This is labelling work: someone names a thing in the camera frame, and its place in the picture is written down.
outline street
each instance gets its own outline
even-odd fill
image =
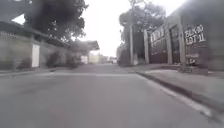
[[[1,128],[212,127],[160,85],[116,65],[1,78],[0,85]]]

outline curb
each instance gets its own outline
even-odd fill
[[[29,70],[29,71],[21,71],[21,72],[10,72],[0,74],[0,78],[7,78],[7,77],[17,77],[17,76],[25,76],[29,74],[40,74],[45,72],[55,72],[57,70],[63,70],[65,68],[53,68],[53,69],[46,69],[46,70]]]
[[[220,118],[222,118],[222,116],[224,114],[224,107],[223,107],[224,105],[223,104],[218,103],[208,97],[193,93],[187,89],[181,88],[181,87],[171,84],[169,82],[163,81],[163,80],[156,78],[152,75],[148,75],[148,74],[141,73],[141,72],[136,72],[136,73],[140,76],[143,76],[143,77],[149,79],[149,80],[159,83],[161,86],[168,88],[178,94],[181,94],[197,103],[205,105],[206,107],[210,108],[213,111],[215,120],[223,122],[223,119],[220,119]]]

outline pole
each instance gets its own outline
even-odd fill
[[[149,41],[148,31],[144,30],[144,46],[145,46],[145,61],[149,64]]]
[[[133,30],[132,25],[130,25],[130,62],[133,65]]]
[[[134,51],[133,51],[133,23],[132,23],[132,16],[133,16],[133,8],[135,3],[131,3],[131,17],[130,17],[130,62],[131,65],[134,65]]]

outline sky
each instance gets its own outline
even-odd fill
[[[167,15],[180,7],[186,0],[152,0],[154,4],[162,6]],[[81,40],[97,40],[100,53],[105,56],[116,56],[116,49],[121,43],[119,15],[130,8],[128,0],[85,0],[89,5],[83,13],[85,18],[86,36]],[[13,19],[23,24],[24,15]]]

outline metal gate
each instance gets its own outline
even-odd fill
[[[180,63],[180,42],[178,35],[179,31],[178,26],[176,25],[170,29],[173,64]]]

